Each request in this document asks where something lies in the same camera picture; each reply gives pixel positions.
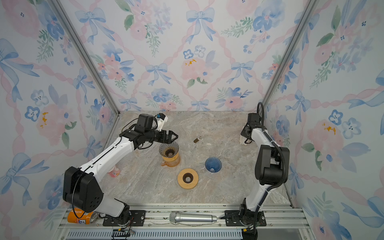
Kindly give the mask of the grey glass dripper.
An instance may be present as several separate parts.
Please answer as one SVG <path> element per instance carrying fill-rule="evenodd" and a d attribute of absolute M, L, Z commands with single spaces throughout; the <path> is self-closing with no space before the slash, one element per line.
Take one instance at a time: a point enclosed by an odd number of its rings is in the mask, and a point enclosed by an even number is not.
<path fill-rule="evenodd" d="M 179 145 L 176 142 L 171 144 L 161 144 L 159 147 L 159 153 L 164 158 L 173 158 L 179 152 Z"/>

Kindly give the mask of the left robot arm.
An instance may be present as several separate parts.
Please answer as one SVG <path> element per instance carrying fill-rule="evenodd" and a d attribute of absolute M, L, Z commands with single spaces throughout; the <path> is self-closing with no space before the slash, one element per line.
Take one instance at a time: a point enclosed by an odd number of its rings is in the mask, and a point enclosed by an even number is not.
<path fill-rule="evenodd" d="M 125 130 L 102 153 L 91 161 L 64 173 L 63 200 L 73 207 L 90 213 L 96 211 L 114 218 L 128 218 L 129 205 L 107 197 L 99 183 L 111 169 L 131 152 L 145 143 L 171 144 L 178 139 L 173 131 L 148 130 L 143 133 Z"/>

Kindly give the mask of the orange glass carafe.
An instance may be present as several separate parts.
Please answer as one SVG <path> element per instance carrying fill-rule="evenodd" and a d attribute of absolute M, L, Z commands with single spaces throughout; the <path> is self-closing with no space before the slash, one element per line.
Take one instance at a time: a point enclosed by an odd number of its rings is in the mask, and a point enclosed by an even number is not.
<path fill-rule="evenodd" d="M 163 157 L 163 162 L 162 162 L 161 166 L 175 167 L 180 163 L 180 160 L 181 160 L 181 158 L 180 158 L 179 153 L 175 154 L 171 158 Z"/>

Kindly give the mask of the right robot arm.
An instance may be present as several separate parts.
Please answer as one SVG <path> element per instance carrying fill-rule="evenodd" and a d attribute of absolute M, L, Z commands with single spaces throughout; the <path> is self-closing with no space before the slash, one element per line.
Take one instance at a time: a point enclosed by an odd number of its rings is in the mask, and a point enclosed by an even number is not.
<path fill-rule="evenodd" d="M 248 114 L 241 137 L 244 144 L 254 142 L 259 147 L 254 169 L 258 182 L 244 199 L 239 213 L 240 219 L 249 223 L 257 221 L 269 193 L 287 182 L 290 150 L 273 140 L 264 126 L 262 116 L 258 113 Z"/>

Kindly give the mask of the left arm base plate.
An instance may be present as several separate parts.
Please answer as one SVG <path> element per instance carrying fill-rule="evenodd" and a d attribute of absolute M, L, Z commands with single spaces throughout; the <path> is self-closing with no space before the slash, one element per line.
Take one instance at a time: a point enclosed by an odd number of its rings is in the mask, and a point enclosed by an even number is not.
<path fill-rule="evenodd" d="M 119 217 L 106 215 L 103 221 L 104 227 L 143 227 L 145 218 L 145 210 L 129 210 L 123 212 Z"/>

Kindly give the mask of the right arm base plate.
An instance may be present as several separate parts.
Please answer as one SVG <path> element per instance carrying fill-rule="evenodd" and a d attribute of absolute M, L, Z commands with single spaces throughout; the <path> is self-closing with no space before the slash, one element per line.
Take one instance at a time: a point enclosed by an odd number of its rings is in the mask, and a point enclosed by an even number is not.
<path fill-rule="evenodd" d="M 240 216 L 240 211 L 224 211 L 225 215 L 221 217 L 226 222 L 227 227 L 252 227 L 255 220 L 255 213 L 250 212 L 242 217 Z M 264 212 L 258 212 L 256 217 L 256 227 L 266 227 L 266 217 Z"/>

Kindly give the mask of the blue glass dripper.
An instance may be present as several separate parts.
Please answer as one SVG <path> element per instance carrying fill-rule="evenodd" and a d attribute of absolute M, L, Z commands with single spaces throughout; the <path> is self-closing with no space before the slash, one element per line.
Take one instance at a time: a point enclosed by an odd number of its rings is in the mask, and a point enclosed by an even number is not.
<path fill-rule="evenodd" d="M 222 169 L 222 162 L 216 157 L 210 157 L 205 162 L 206 170 L 217 173 Z"/>

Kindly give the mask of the coffee filter pack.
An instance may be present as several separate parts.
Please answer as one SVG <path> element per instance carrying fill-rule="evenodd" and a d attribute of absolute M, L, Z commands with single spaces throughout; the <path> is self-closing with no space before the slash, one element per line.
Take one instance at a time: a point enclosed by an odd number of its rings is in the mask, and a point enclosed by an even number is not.
<path fill-rule="evenodd" d="M 240 136 L 239 142 L 241 145 L 248 145 L 248 144 L 251 144 L 253 142 L 253 140 L 246 138 L 246 137 L 243 137 L 243 136 Z"/>

